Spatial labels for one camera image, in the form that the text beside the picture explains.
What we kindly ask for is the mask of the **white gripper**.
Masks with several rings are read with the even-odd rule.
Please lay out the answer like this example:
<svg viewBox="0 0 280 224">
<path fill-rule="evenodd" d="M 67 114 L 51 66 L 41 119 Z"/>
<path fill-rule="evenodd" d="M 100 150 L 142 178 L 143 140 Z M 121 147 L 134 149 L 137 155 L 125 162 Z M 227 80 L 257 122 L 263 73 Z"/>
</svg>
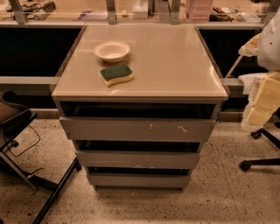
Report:
<svg viewBox="0 0 280 224">
<path fill-rule="evenodd" d="M 258 54 L 261 34 L 241 46 L 238 53 L 252 57 Z M 242 114 L 241 127 L 246 131 L 257 131 L 280 108 L 280 73 L 271 71 L 263 78 L 254 78 L 248 94 L 248 104 Z"/>
</svg>

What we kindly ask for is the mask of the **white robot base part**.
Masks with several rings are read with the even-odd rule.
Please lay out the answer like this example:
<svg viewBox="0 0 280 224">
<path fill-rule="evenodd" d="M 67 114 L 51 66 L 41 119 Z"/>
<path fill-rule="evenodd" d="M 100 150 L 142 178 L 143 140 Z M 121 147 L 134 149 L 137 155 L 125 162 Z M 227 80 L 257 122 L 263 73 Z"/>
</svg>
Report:
<svg viewBox="0 0 280 224">
<path fill-rule="evenodd" d="M 248 73 L 244 75 L 240 75 L 238 77 L 238 80 L 243 85 L 243 91 L 242 93 L 244 95 L 248 95 L 251 89 L 251 84 L 253 83 L 254 79 L 262 79 L 266 76 L 266 73 Z"/>
</svg>

